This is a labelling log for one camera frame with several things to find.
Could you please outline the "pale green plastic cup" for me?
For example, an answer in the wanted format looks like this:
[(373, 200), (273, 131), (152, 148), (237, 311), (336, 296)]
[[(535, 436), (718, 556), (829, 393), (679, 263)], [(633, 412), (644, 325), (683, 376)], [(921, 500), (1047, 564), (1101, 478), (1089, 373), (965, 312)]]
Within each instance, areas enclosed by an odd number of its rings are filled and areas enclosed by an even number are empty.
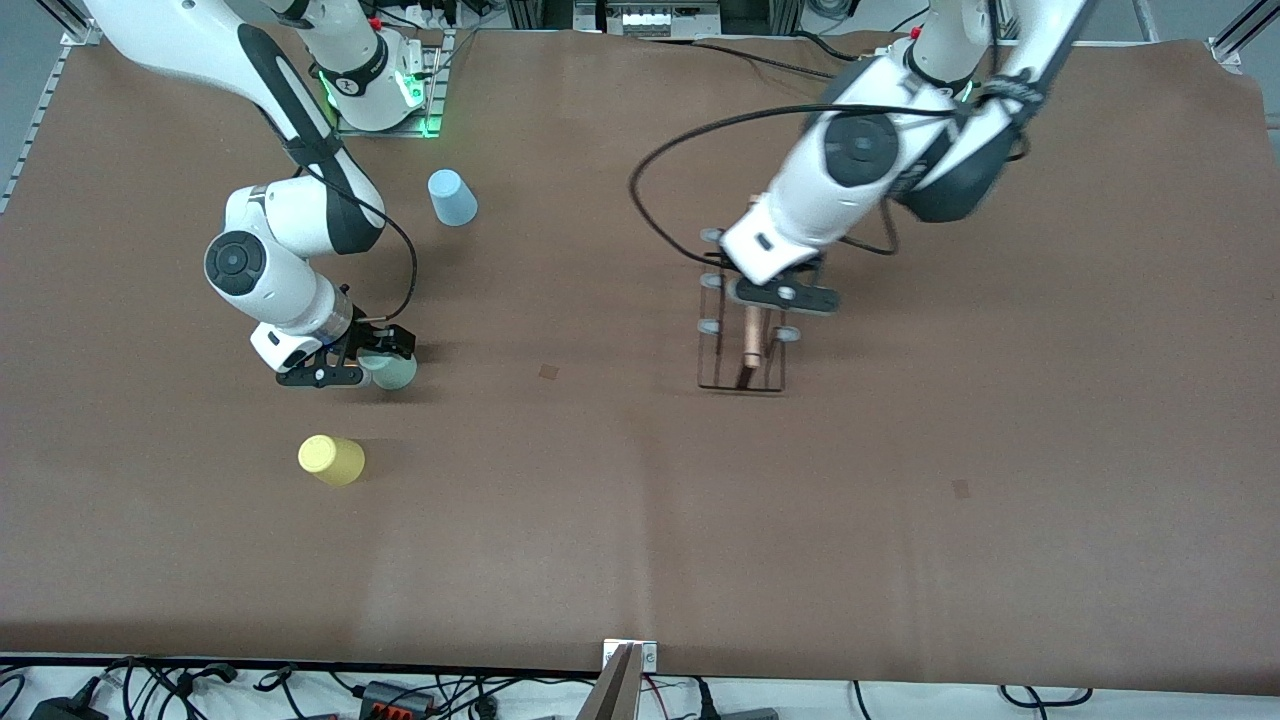
[(367, 378), (380, 389), (398, 391), (408, 387), (416, 377), (419, 363), (413, 355), (383, 354), (361, 348), (357, 361)]

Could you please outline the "black wire cup holder rack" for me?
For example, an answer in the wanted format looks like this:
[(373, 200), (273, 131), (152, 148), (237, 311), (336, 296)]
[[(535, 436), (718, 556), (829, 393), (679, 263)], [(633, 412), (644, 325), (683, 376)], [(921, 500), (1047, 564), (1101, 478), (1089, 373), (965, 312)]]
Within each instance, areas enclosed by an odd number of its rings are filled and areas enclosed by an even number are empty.
[(782, 395), (787, 386), (788, 347), (799, 331), (787, 313), (740, 304), (732, 284), (740, 274), (718, 250), (701, 255), (712, 263), (699, 277), (699, 389), (730, 395)]

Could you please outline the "yellow plastic cup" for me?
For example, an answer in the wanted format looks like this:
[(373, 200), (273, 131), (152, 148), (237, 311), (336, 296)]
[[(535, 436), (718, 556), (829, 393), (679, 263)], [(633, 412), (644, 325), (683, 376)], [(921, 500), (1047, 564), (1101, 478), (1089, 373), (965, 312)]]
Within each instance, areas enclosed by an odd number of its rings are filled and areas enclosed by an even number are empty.
[(353, 439), (316, 434), (305, 439), (297, 451), (298, 465), (330, 487), (355, 483), (364, 473), (364, 447)]

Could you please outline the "light blue plastic cup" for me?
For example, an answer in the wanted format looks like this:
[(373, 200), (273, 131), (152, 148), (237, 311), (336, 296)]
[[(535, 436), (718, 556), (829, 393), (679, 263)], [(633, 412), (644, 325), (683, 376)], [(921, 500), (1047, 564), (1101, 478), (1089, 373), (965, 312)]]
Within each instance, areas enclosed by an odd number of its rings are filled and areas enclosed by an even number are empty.
[(477, 215), (477, 199), (454, 169), (442, 168), (428, 178), (428, 192), (438, 220), (443, 225), (467, 225)]

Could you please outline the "grey terminal device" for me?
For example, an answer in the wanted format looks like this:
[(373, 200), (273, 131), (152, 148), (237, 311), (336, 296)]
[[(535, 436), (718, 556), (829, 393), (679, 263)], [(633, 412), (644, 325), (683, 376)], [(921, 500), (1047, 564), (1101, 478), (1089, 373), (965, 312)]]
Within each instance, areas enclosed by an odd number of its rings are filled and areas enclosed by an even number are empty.
[(722, 31), (718, 0), (573, 0), (571, 28), (632, 38), (695, 40)]

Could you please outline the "brown table cover sheet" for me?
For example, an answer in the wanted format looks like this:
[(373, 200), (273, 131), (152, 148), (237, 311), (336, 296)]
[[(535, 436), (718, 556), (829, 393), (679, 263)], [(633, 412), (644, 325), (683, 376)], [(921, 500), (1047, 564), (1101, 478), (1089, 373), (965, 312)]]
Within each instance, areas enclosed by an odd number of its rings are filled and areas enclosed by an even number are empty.
[[(819, 94), (492, 32), (442, 136), (349, 141), (422, 278), (397, 393), (285, 389), (204, 278), (262, 118), (74, 50), (0, 217), (0, 652), (1280, 694), (1280, 165), (1192, 41), (1079, 47), (979, 211), (838, 247), (781, 396), (695, 384), (667, 138)], [(477, 199), (443, 225), (428, 178)], [(541, 364), (559, 368), (554, 380)], [(366, 464), (330, 487), (311, 436)]]

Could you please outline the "white power strip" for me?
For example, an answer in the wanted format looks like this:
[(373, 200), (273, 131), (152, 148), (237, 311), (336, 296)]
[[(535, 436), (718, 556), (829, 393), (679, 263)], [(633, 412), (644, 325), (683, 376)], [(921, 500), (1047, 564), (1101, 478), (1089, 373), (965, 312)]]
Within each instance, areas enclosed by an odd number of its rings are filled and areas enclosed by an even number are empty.
[(388, 0), (385, 10), (416, 29), (462, 29), (472, 14), (465, 0)]

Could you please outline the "black orange connector block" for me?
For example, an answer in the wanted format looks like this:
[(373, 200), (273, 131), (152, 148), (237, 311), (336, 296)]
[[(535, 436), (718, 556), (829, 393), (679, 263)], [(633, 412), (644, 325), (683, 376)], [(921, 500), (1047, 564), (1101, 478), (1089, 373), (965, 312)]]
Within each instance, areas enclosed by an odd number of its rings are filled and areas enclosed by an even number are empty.
[(435, 698), (424, 691), (411, 691), (385, 682), (357, 687), (361, 701), (358, 720), (429, 720)]

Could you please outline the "black power adapter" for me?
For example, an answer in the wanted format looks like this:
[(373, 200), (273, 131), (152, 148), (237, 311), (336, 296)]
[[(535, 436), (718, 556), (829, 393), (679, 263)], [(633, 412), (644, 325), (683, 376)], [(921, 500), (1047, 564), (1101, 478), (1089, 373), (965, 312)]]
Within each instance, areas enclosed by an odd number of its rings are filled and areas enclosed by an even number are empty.
[(31, 711), (28, 720), (110, 720), (110, 717), (86, 702), (54, 697), (41, 700)]

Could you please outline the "aluminium right arm base plate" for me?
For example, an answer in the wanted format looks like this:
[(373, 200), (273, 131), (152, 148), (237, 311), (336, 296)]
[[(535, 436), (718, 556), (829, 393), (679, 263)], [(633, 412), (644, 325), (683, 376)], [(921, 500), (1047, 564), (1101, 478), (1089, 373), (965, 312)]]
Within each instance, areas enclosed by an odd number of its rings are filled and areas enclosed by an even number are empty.
[(456, 32), (443, 31), (434, 44), (399, 35), (390, 27), (381, 29), (380, 36), (389, 47), (387, 72), (362, 97), (329, 97), (337, 113), (338, 132), (367, 137), (438, 137), (451, 73), (445, 64), (454, 54)]

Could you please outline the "aluminium corner rail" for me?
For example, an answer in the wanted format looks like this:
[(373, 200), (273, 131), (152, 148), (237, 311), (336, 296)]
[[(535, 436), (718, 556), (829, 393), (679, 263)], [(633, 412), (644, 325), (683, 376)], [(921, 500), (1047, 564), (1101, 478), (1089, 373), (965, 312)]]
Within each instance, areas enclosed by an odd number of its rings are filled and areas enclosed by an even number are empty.
[(1229, 73), (1243, 76), (1242, 51), (1274, 22), (1280, 20), (1280, 0), (1251, 0), (1207, 46), (1217, 64)]

